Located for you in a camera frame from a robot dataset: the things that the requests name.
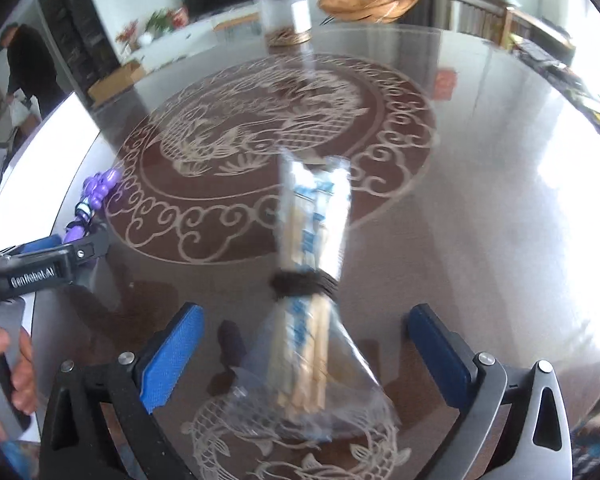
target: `blue gripper pad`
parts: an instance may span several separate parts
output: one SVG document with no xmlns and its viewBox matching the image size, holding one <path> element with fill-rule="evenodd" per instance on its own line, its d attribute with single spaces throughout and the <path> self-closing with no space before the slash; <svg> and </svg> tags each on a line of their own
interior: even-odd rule
<svg viewBox="0 0 600 480">
<path fill-rule="evenodd" d="M 407 324 L 409 337 L 436 381 L 446 405 L 463 412 L 473 402 L 469 370 L 433 320 L 419 306 L 411 309 Z"/>
<path fill-rule="evenodd" d="M 191 303 L 142 372 L 140 400 L 148 413 L 167 403 L 204 329 L 202 307 Z"/>
<path fill-rule="evenodd" d="M 58 245 L 62 245 L 62 238 L 59 235 L 51 235 L 24 244 L 20 253 L 33 253 L 35 251 L 42 251 L 43 249 L 50 249 L 51 247 L 56 247 Z"/>
</svg>

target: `black jacket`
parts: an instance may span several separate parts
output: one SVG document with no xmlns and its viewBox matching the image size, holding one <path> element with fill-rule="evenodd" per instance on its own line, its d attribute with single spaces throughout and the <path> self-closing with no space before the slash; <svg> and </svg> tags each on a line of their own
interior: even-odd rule
<svg viewBox="0 0 600 480">
<path fill-rule="evenodd" d="M 20 25 L 7 48 L 11 75 L 7 92 L 18 88 L 27 97 L 48 92 L 56 83 L 54 60 L 46 49 L 45 41 L 35 28 Z"/>
</svg>

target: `chopstick bundle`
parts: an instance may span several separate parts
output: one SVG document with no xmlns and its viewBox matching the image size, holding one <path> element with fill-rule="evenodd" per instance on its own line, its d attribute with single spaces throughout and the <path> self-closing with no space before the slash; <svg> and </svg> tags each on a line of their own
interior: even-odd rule
<svg viewBox="0 0 600 480">
<path fill-rule="evenodd" d="M 312 172 L 287 155 L 282 168 L 280 269 L 292 282 L 294 273 L 302 279 L 309 273 L 317 281 L 335 282 L 340 277 L 340 253 L 349 216 L 349 162 L 331 157 Z M 308 296 L 287 291 L 289 297 L 280 299 L 271 343 L 267 386 L 279 392 L 277 403 L 291 420 L 325 408 L 334 303 L 319 283 L 299 289 L 299 294 L 312 287 L 314 293 Z"/>
<path fill-rule="evenodd" d="M 335 303 L 351 202 L 349 161 L 328 157 L 310 170 L 285 153 L 281 170 L 276 306 L 236 369 L 228 424 L 252 436 L 328 440 L 359 431 L 342 416 L 352 408 L 390 406 Z M 376 410 L 385 412 L 393 409 Z M 279 427 L 249 422 L 262 413 Z"/>
</svg>

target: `black handle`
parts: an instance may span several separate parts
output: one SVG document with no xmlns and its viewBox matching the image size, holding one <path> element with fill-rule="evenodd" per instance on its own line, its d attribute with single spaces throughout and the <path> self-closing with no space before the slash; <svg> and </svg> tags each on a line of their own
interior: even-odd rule
<svg viewBox="0 0 600 480">
<path fill-rule="evenodd" d="M 22 435 L 31 424 L 31 417 L 21 412 L 11 402 L 14 387 L 11 382 L 11 369 L 16 365 L 20 354 L 18 340 L 24 300 L 14 298 L 0 303 L 0 327 L 5 329 L 11 338 L 9 349 L 0 355 L 0 423 L 10 439 Z"/>
</svg>

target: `purple grapes toy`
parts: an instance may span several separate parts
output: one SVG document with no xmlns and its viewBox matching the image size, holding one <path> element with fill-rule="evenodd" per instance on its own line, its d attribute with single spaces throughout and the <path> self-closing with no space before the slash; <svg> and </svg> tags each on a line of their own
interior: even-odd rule
<svg viewBox="0 0 600 480">
<path fill-rule="evenodd" d="M 82 183 L 82 196 L 75 206 L 75 219 L 67 225 L 63 243 L 73 242 L 87 234 L 91 219 L 119 180 L 120 171 L 111 168 L 104 173 L 96 173 Z"/>
</svg>

